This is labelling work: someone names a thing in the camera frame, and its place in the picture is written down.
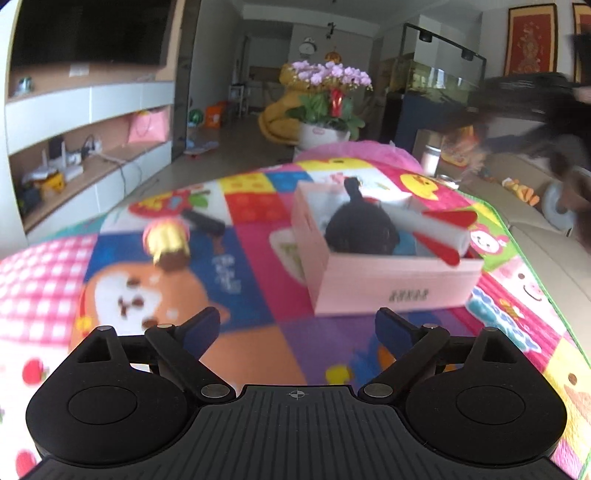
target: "pink box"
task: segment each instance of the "pink box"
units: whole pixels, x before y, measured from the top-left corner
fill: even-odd
[[[439,258],[340,254],[331,252],[319,228],[308,198],[334,199],[333,210],[344,187],[300,181],[294,195],[291,224],[298,245],[306,283],[316,315],[375,313],[381,307],[394,311],[433,310],[464,305],[480,279],[484,260],[464,258],[450,267]],[[402,194],[397,206],[423,210],[410,194]]]

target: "metal pin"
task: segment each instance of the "metal pin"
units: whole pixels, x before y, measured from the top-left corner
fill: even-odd
[[[394,390],[390,385],[383,383],[370,383],[363,389],[366,395],[373,398],[386,398],[394,393]]]
[[[205,385],[201,389],[201,395],[206,398],[223,398],[230,393],[230,389],[226,385],[219,383],[212,383]]]

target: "picture frame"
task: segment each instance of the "picture frame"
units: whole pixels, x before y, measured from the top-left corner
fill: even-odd
[[[588,25],[589,28],[591,28],[591,8],[589,8],[587,4],[573,3],[573,18],[575,35],[582,32],[582,25]],[[578,55],[574,59],[573,79],[577,83],[589,81],[589,79],[583,78],[583,70]]]
[[[557,62],[556,4],[510,8],[504,75],[555,72]]]

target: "colorful play mat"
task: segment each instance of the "colorful play mat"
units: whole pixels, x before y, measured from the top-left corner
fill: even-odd
[[[203,361],[237,391],[244,384],[348,383],[357,389],[387,367],[393,358],[375,337],[373,315],[314,316],[290,228],[300,180],[342,183],[352,176],[368,196],[387,200],[410,192],[429,209],[478,213],[471,238],[485,268],[465,307],[399,313],[452,335],[475,335],[484,326],[505,332],[567,406],[567,429],[553,461],[573,478],[588,478],[589,366],[494,210],[425,177],[350,158],[267,168],[158,195],[3,260],[0,478],[18,478],[39,461],[25,425],[27,404],[99,324],[136,335],[154,322],[179,324],[215,306],[222,334]],[[187,208],[228,227],[221,242],[191,232],[189,266],[165,274],[144,252],[142,231]]]

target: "fish tank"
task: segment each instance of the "fish tank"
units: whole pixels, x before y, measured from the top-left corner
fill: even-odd
[[[467,104],[470,92],[477,88],[467,79],[403,57],[392,69],[389,85],[390,92],[415,93],[433,102],[453,100],[463,105]]]

